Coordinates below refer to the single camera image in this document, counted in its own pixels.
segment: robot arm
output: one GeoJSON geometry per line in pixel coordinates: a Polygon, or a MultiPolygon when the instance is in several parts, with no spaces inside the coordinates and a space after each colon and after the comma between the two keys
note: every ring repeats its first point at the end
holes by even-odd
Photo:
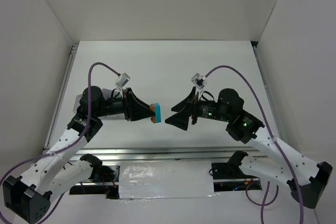
{"type": "Polygon", "coordinates": [[[263,178],[291,191],[292,197],[298,201],[298,194],[291,171],[284,157],[275,145],[280,145],[289,159],[302,192],[303,205],[315,208],[328,183],[332,166],[327,162],[317,163],[293,149],[281,139],[270,136],[262,121],[243,109],[244,101],[233,89],[223,89],[218,100],[201,100],[206,79],[196,74],[193,79],[195,87],[182,102],[172,107],[177,112],[165,122],[180,129],[187,130],[189,118],[192,124],[198,118],[227,122],[226,131],[236,141],[241,141],[266,154],[274,163],[266,163],[249,156],[245,152],[236,152],[228,161],[240,173],[263,178]]]}
{"type": "Polygon", "coordinates": [[[91,154],[82,156],[66,170],[63,167],[98,133],[102,127],[99,117],[123,113],[126,120],[137,121],[150,117],[153,119],[156,116],[155,111],[139,100],[131,88],[122,88],[126,82],[125,74],[117,80],[117,88],[122,94],[118,98],[113,97],[113,94],[105,98],[100,88],[91,87],[91,118],[88,130],[76,142],[88,121],[88,89],[84,90],[76,115],[63,135],[47,152],[49,156],[37,161],[18,178],[9,176],[4,181],[4,200],[7,208],[33,224],[42,219],[55,199],[76,183],[85,179],[102,182],[105,175],[114,178],[114,172],[108,166],[103,166],[102,161],[91,154]],[[58,152],[72,144],[73,146],[66,151],[58,152]]]}

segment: purple cable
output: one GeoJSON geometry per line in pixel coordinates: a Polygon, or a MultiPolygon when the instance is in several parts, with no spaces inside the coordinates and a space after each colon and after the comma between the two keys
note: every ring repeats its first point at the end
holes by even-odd
{"type": "Polygon", "coordinates": [[[59,196],[56,204],[54,205],[53,209],[50,211],[50,213],[48,213],[48,215],[43,218],[43,220],[41,220],[40,222],[36,223],[36,224],[42,224],[43,222],[45,222],[56,210],[56,208],[58,207],[58,204],[61,202],[61,199],[63,198],[64,194],[62,194],[61,196],[59,196]]]}
{"type": "MultiPolygon", "coordinates": [[[[254,205],[257,205],[257,206],[261,207],[262,204],[256,203],[254,200],[251,199],[251,197],[248,194],[248,190],[249,190],[250,186],[257,183],[257,182],[258,181],[254,181],[254,182],[248,184],[247,187],[246,187],[246,190],[245,190],[245,194],[246,194],[246,197],[248,198],[249,201],[251,201],[254,205]]],[[[277,191],[275,192],[274,198],[269,203],[265,203],[265,206],[271,205],[277,199],[278,194],[279,194],[279,186],[277,185],[277,191]]]]}
{"type": "Polygon", "coordinates": [[[262,203],[261,203],[261,210],[260,210],[261,224],[265,224],[265,222],[264,222],[264,207],[265,207],[265,202],[266,202],[266,198],[267,198],[267,195],[268,195],[268,191],[269,191],[269,181],[267,181],[267,187],[266,187],[265,195],[264,195],[264,198],[262,199],[262,203]]]}
{"type": "MultiPolygon", "coordinates": [[[[72,144],[68,145],[67,147],[64,147],[62,149],[59,149],[57,151],[55,151],[55,153],[60,153],[60,152],[63,152],[63,151],[66,151],[68,149],[70,149],[71,147],[73,147],[74,145],[76,145],[81,139],[82,137],[86,134],[88,128],[89,128],[89,124],[90,124],[90,120],[91,120],[91,75],[92,75],[92,70],[95,66],[97,65],[102,65],[106,68],[108,68],[109,70],[111,70],[113,73],[115,73],[117,76],[119,76],[120,74],[118,72],[116,72],[114,69],[110,68],[109,66],[107,66],[106,64],[104,63],[101,63],[101,62],[96,62],[94,64],[92,64],[92,66],[90,67],[89,69],[89,73],[88,73],[88,119],[87,119],[87,122],[86,122],[86,125],[82,131],[82,133],[79,135],[79,137],[76,139],[76,141],[74,141],[72,144]]],[[[29,162],[32,162],[32,161],[38,161],[40,160],[41,158],[45,158],[45,157],[49,157],[50,154],[43,154],[43,155],[40,155],[40,156],[36,156],[36,157],[31,157],[27,160],[24,160],[18,164],[16,164],[15,166],[13,166],[11,169],[9,169],[4,175],[3,177],[0,179],[0,186],[3,184],[3,182],[5,181],[6,177],[12,172],[14,171],[16,168],[18,168],[19,166],[22,166],[24,164],[27,164],[29,162]]],[[[50,214],[47,216],[49,217],[51,215],[51,213],[53,213],[57,207],[57,204],[55,204],[54,208],[52,209],[52,211],[50,212],[50,214]]],[[[2,214],[2,212],[0,211],[0,219],[5,223],[5,224],[12,224],[11,222],[9,222],[2,214]]],[[[41,224],[43,223],[47,218],[44,218],[42,221],[40,221],[38,224],[41,224]]]]}
{"type": "MultiPolygon", "coordinates": [[[[266,115],[265,115],[265,112],[263,110],[263,106],[261,106],[261,103],[259,101],[259,98],[257,97],[257,94],[256,92],[254,91],[254,89],[252,88],[251,84],[248,82],[248,80],[238,71],[236,70],[235,68],[233,67],[230,67],[230,66],[227,66],[227,65],[220,65],[220,66],[217,66],[215,68],[213,68],[212,70],[209,71],[209,73],[207,73],[205,75],[205,77],[208,77],[210,74],[212,74],[215,70],[219,69],[219,68],[228,68],[228,69],[231,69],[232,71],[236,72],[244,81],[245,83],[248,85],[248,87],[250,88],[254,98],[256,99],[257,103],[258,103],[258,106],[259,106],[259,109],[261,111],[261,114],[263,115],[263,119],[265,121],[265,124],[266,124],[266,128],[268,130],[268,133],[269,135],[272,137],[273,136],[273,133],[272,133],[272,130],[271,130],[271,127],[269,126],[269,123],[267,121],[267,118],[266,118],[266,115]]],[[[299,182],[298,182],[298,178],[296,177],[296,174],[294,172],[294,169],[293,167],[291,166],[287,156],[285,155],[284,151],[282,150],[282,148],[280,147],[279,143],[277,141],[274,142],[274,144],[276,145],[276,147],[279,149],[279,152],[281,153],[281,155],[283,156],[286,164],[288,165],[288,168],[290,170],[290,172],[292,173],[292,176],[293,176],[293,179],[294,179],[294,182],[295,182],[295,186],[296,186],[296,189],[297,189],[297,192],[298,192],[298,198],[299,198],[299,204],[300,204],[300,224],[303,224],[303,200],[302,200],[302,192],[301,192],[301,188],[300,188],[300,185],[299,185],[299,182]]],[[[260,213],[260,216],[261,216],[261,222],[264,223],[264,206],[265,206],[265,202],[266,202],[266,197],[267,197],[267,194],[268,194],[268,190],[269,190],[269,184],[267,186],[267,189],[266,189],[266,192],[265,192],[265,196],[264,196],[264,200],[262,201],[262,206],[261,206],[261,213],[260,213]]]]}

